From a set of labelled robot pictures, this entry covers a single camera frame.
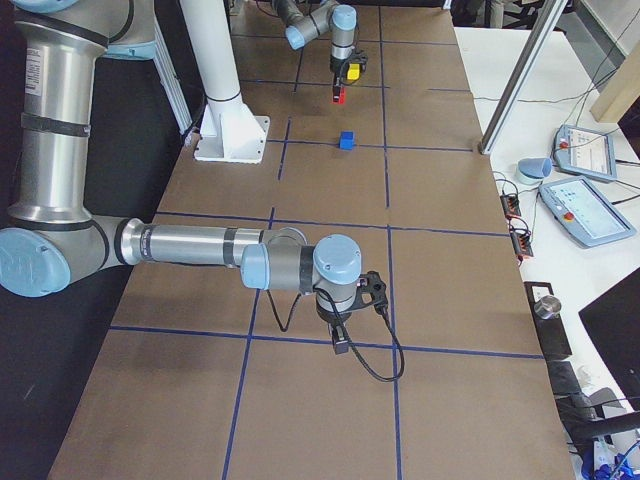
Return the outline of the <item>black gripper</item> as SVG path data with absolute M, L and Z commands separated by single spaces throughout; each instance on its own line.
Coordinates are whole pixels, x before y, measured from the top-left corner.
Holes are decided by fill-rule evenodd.
M 339 59 L 331 56 L 329 65 L 330 70 L 333 73 L 332 102 L 345 103 L 345 86 L 349 86 L 352 84 L 352 82 L 347 79 L 350 61 L 348 58 Z
M 316 313 L 331 326 L 330 333 L 335 354 L 346 354 L 350 350 L 348 333 L 343 326 L 339 325 L 340 322 L 346 322 L 353 311 L 353 306 L 344 306 L 325 294 L 316 295 Z

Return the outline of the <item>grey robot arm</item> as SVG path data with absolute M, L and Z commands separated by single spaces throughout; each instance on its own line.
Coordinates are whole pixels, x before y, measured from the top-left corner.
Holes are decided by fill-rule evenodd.
M 346 87 L 360 79 L 367 62 L 366 54 L 356 48 L 355 8 L 337 1 L 321 1 L 316 10 L 303 14 L 297 3 L 289 0 L 271 1 L 271 7 L 285 24 L 285 37 L 293 50 L 331 33 L 332 102 L 343 104 Z
M 94 69 L 101 56 L 153 58 L 154 1 L 10 1 L 27 41 L 20 193 L 1 229 L 1 286 L 42 297 L 100 270 L 140 262 L 240 268 L 247 288 L 316 294 L 336 354 L 355 346 L 344 322 L 365 308 L 372 286 L 361 274 L 361 252 L 333 234 L 308 245 L 295 228 L 266 230 L 146 224 L 93 216 L 84 185 Z M 357 13 L 321 1 L 310 15 L 295 1 L 271 1 L 294 49 L 327 31 L 336 73 L 334 101 L 355 51 Z M 243 102 L 223 1 L 179 1 L 204 87 L 200 161 L 259 163 L 269 118 Z

